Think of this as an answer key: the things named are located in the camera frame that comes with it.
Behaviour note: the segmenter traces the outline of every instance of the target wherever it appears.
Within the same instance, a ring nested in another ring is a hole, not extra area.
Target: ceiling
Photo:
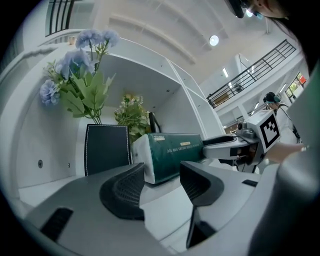
[[[224,0],[96,0],[91,19],[167,57],[198,84],[266,32],[264,20],[238,19]]]

